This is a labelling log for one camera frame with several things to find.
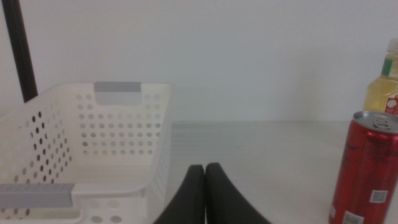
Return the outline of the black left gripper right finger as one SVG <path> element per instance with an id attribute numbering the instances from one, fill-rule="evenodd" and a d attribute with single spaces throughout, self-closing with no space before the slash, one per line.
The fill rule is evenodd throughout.
<path id="1" fill-rule="evenodd" d="M 205 205 L 208 224 L 270 224 L 243 197 L 217 162 L 206 167 Z"/>

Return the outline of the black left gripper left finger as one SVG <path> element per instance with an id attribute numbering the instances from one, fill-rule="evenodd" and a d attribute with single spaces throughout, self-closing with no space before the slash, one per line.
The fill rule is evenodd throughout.
<path id="1" fill-rule="evenodd" d="M 205 172 L 192 165 L 176 194 L 154 224 L 196 224 L 205 222 Z"/>

